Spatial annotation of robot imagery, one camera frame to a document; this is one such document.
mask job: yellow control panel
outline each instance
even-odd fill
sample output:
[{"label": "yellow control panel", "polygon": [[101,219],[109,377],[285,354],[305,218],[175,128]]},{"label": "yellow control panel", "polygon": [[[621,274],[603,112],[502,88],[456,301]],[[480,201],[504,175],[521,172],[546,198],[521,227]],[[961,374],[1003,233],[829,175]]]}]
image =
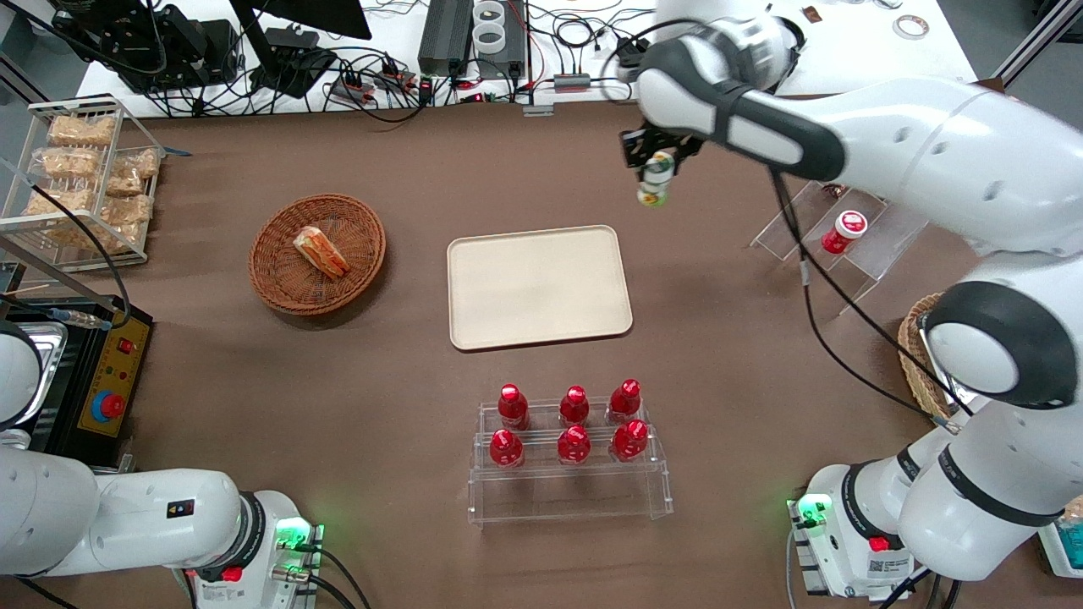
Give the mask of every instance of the yellow control panel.
[{"label": "yellow control panel", "polygon": [[[123,312],[118,311],[113,323],[122,318]],[[120,435],[149,335],[151,326],[135,318],[129,319],[123,327],[109,331],[79,413],[79,429],[110,438]]]}]

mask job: wicker basket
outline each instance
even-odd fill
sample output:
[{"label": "wicker basket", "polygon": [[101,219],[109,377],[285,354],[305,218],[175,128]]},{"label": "wicker basket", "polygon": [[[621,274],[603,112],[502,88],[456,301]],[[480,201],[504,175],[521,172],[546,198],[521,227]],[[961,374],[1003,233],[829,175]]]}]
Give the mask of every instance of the wicker basket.
[{"label": "wicker basket", "polygon": [[[301,228],[318,228],[350,263],[330,278],[293,247]],[[323,194],[295,202],[260,230],[248,255],[248,275],[269,307],[293,315],[335,311],[365,290],[383,264],[383,225],[367,205],[345,195]]]},{"label": "wicker basket", "polygon": [[[922,342],[917,318],[931,309],[940,300],[941,294],[943,293],[932,294],[915,302],[899,326],[899,344],[929,370],[932,370],[932,362],[929,361],[929,354]],[[917,400],[917,405],[930,415],[950,418],[951,411],[948,410],[948,401],[940,387],[902,353],[899,354],[899,361],[902,363],[902,373],[906,376],[906,384],[910,385],[910,391]]]}]

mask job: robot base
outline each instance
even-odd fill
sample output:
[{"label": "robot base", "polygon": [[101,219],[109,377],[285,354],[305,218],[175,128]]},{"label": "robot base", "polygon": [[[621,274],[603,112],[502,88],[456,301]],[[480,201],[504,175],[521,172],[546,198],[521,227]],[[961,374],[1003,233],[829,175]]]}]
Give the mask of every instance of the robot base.
[{"label": "robot base", "polygon": [[282,549],[279,542],[303,541],[323,545],[323,526],[313,526],[301,518],[297,506],[277,491],[257,491],[263,506],[266,526],[263,541],[252,561],[245,567],[239,581],[206,582],[198,575],[188,576],[199,609],[314,609],[316,591],[311,584],[280,582],[271,579],[275,567],[300,567],[318,574],[319,555]]},{"label": "robot base", "polygon": [[[914,570],[914,559],[906,549],[873,552],[869,541],[850,523],[843,508],[843,477],[849,469],[848,465],[831,465],[809,481],[805,497],[826,495],[830,498],[828,502],[821,502],[825,504],[825,509],[820,513],[823,521],[819,526],[797,529],[803,519],[798,508],[803,502],[791,502],[790,514],[794,520],[798,555],[806,572],[814,565],[831,595],[867,596],[872,601],[880,601]],[[808,555],[801,550],[806,544]],[[809,593],[823,594],[822,588],[815,589],[815,578],[807,574],[805,581]]]}]

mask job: qr code label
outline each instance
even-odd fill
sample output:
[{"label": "qr code label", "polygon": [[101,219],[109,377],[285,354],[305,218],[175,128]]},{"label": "qr code label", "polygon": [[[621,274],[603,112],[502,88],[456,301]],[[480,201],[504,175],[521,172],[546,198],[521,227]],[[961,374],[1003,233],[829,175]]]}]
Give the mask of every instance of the qr code label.
[{"label": "qr code label", "polygon": [[869,576],[897,579],[910,573],[910,556],[905,550],[877,552],[869,556]]}]

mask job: red wire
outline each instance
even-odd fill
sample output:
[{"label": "red wire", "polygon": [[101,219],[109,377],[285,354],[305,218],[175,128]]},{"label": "red wire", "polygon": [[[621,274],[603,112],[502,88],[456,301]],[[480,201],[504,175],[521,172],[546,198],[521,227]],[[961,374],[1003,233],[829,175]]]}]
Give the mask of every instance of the red wire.
[{"label": "red wire", "polygon": [[530,28],[526,27],[526,22],[524,22],[522,15],[519,14],[519,9],[516,8],[514,2],[508,2],[508,7],[511,7],[511,12],[516,14],[516,20],[519,22],[519,25],[523,27],[523,31],[526,33],[526,38],[529,38],[531,44],[534,44],[534,48],[537,49],[538,56],[542,59],[542,73],[538,74],[537,79],[534,78],[533,74],[531,75],[530,82],[526,83],[526,87],[529,88],[533,86],[536,80],[540,80],[543,77],[545,77],[545,53],[542,51],[542,47],[538,46],[537,41],[534,40],[534,35],[531,34]]}]

